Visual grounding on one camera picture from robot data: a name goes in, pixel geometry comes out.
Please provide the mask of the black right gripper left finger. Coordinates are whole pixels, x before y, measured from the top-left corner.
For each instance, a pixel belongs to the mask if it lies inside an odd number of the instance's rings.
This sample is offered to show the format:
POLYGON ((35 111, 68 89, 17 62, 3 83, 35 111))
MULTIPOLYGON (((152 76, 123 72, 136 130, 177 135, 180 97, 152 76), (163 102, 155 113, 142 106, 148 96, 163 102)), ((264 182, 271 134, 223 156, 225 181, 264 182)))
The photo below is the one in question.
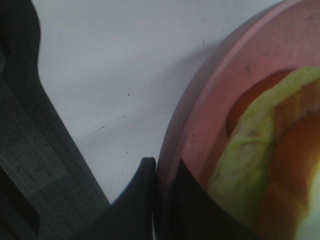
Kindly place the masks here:
POLYGON ((121 195, 76 240, 152 240, 156 160, 144 157, 121 195))

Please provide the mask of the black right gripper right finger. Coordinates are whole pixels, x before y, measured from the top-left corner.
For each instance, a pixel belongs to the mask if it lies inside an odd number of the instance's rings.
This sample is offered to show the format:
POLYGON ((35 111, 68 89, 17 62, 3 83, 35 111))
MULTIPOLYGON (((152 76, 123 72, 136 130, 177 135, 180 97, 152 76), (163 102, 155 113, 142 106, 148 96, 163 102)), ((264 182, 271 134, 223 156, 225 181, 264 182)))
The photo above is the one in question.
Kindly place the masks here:
POLYGON ((201 188, 181 160, 170 208, 171 240, 262 240, 234 220, 201 188))

